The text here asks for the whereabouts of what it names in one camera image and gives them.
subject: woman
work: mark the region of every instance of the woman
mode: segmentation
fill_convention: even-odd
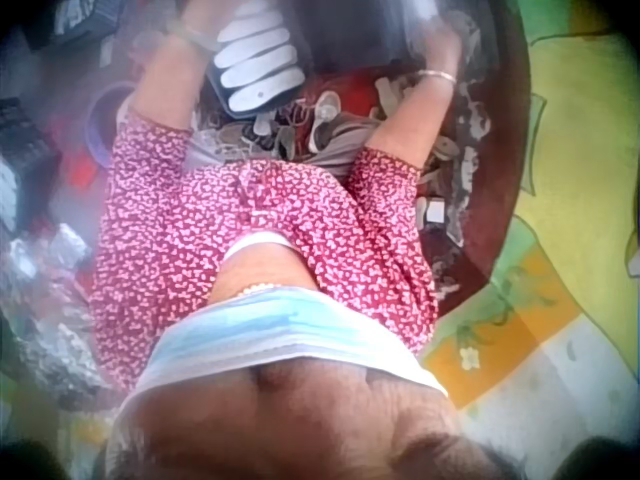
[[[191,0],[179,30],[214,38],[233,9]],[[346,188],[273,160],[183,174],[209,60],[185,37],[157,53],[114,146],[92,298],[100,358],[129,392],[109,474],[505,476],[411,354],[437,315],[416,180],[454,92],[458,37],[429,27],[430,70]]]

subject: white flower print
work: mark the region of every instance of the white flower print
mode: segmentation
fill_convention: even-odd
[[[462,369],[469,371],[474,368],[480,368],[480,352],[473,347],[461,348],[460,359],[462,360]]]

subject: plastic bag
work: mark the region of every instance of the plastic bag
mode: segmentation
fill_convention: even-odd
[[[94,410],[114,397],[91,348],[92,318],[76,282],[89,248],[67,225],[53,237],[18,238],[0,257],[0,308],[20,360],[61,408]]]

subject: blue face mask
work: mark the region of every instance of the blue face mask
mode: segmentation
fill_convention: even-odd
[[[381,370],[446,395],[377,321],[322,293],[276,287],[211,305],[168,328],[125,404],[162,385],[300,357]]]

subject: red patterned blouse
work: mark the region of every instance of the red patterned blouse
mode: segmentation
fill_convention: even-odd
[[[113,149],[91,307],[99,359],[135,384],[165,328],[206,306],[225,252],[274,231],[320,290],[412,350],[437,315],[415,227],[418,170],[364,148],[343,188],[320,168],[252,160],[182,172],[190,133],[131,115]]]

